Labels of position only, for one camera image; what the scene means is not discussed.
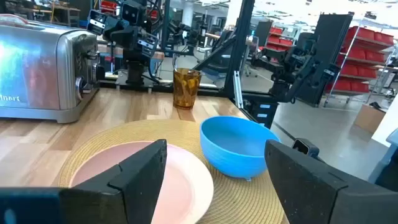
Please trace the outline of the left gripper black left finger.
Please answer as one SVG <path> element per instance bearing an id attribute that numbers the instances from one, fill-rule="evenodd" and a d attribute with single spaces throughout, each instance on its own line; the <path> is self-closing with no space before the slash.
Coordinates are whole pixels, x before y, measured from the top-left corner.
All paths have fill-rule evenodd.
<path id="1" fill-rule="evenodd" d="M 90 179 L 61 191 L 65 223 L 150 223 L 167 162 L 158 139 Z"/>

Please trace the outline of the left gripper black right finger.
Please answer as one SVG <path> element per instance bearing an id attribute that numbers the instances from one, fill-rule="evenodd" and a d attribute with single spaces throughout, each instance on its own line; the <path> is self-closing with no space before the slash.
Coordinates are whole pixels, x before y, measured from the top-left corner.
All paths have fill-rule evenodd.
<path id="1" fill-rule="evenodd" d="M 397 192 L 268 140 L 266 165 L 290 223 L 397 224 Z"/>

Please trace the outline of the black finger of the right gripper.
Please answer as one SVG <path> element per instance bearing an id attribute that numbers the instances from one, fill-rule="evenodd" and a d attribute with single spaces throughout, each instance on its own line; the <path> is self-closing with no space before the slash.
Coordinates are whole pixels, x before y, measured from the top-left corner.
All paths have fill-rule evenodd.
<path id="1" fill-rule="evenodd" d="M 137 48 L 138 30 L 118 30 L 111 33 L 111 40 L 124 49 Z"/>
<path id="2" fill-rule="evenodd" d="M 108 16 L 105 19 L 104 24 L 104 34 L 111 34 L 113 32 L 123 33 L 125 31 L 125 28 L 129 25 L 128 21 L 113 16 Z"/>

